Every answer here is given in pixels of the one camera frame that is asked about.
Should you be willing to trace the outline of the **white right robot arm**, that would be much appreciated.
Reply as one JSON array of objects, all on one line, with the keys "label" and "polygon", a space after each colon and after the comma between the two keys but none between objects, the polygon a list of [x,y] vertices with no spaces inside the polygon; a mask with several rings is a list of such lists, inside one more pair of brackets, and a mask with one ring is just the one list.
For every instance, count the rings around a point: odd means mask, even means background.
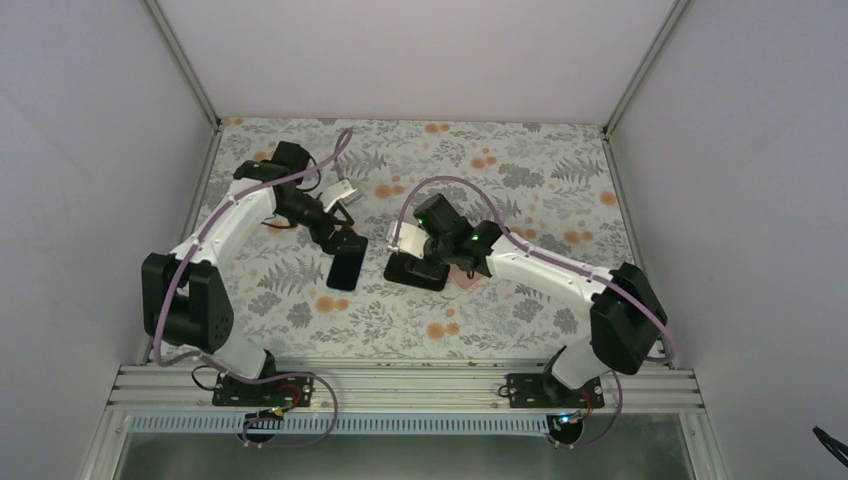
[{"label": "white right robot arm", "polygon": [[419,205],[413,216],[413,223],[395,226],[391,239],[397,252],[411,258],[409,273],[424,277],[455,266],[508,280],[562,301],[588,321],[589,333],[560,348],[543,370],[541,391],[552,406],[567,406],[584,384],[601,375],[638,373],[668,332],[646,274],[631,263],[596,267],[538,247],[497,222],[472,225],[441,194]]}]

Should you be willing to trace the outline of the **blue black phone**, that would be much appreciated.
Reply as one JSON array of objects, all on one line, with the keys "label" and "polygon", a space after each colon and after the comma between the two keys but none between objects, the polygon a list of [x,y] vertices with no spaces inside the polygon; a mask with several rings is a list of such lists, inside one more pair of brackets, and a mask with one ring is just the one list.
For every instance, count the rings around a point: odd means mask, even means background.
[{"label": "blue black phone", "polygon": [[448,276],[447,265],[405,253],[392,253],[383,272],[389,282],[436,292],[444,289]]}]

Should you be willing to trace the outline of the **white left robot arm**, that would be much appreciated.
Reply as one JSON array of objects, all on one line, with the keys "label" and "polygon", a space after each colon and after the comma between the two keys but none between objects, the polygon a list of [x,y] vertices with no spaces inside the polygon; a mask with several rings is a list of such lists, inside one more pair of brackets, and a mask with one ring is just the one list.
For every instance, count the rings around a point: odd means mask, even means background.
[{"label": "white left robot arm", "polygon": [[197,230],[169,253],[146,257],[141,266],[143,321],[157,365],[198,357],[239,380],[239,392],[252,404],[263,405],[276,396],[279,380],[270,371],[271,355],[237,332],[223,275],[255,230],[273,216],[306,227],[326,254],[365,249],[367,241],[354,231],[343,205],[356,192],[349,180],[338,180],[318,196],[301,186],[304,177],[335,163],[351,136],[344,131],[322,162],[285,141],[271,159],[243,162]]}]

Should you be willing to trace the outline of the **pink phone case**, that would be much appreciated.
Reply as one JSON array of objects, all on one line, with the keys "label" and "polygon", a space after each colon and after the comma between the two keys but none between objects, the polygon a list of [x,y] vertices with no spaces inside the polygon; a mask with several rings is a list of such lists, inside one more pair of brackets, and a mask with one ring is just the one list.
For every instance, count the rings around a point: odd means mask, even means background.
[{"label": "pink phone case", "polygon": [[487,277],[478,272],[466,272],[456,265],[451,265],[449,267],[448,279],[460,290],[469,291],[486,280]]}]

